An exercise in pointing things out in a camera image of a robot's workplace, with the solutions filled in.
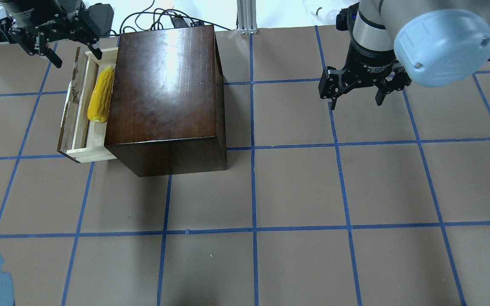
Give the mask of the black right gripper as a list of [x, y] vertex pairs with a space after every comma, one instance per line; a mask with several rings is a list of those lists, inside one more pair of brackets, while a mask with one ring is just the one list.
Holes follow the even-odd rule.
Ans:
[[377, 106], [393, 91], [402, 91], [412, 80], [402, 64], [395, 64], [393, 50], [373, 51], [352, 40], [343, 70], [325, 67], [319, 80], [319, 97], [330, 100], [330, 109], [335, 110], [338, 98], [355, 88], [377, 87]]

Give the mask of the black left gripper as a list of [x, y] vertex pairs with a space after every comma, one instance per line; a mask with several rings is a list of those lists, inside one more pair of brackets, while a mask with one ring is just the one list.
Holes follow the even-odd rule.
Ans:
[[103, 53], [95, 46], [100, 29], [83, 0], [0, 0], [0, 4], [13, 18], [10, 36], [27, 54], [45, 57], [53, 66], [61, 68], [62, 59], [49, 47], [45, 37], [57, 33], [63, 37], [71, 35], [75, 41], [87, 45], [95, 58], [102, 59]]

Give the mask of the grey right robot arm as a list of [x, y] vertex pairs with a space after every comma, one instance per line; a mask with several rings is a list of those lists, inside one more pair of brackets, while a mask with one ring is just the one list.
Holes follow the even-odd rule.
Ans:
[[319, 84], [332, 109], [354, 89], [376, 87], [380, 106], [412, 83], [443, 87], [490, 61], [490, 0], [360, 0], [335, 26], [350, 45], [344, 67], [326, 67]]

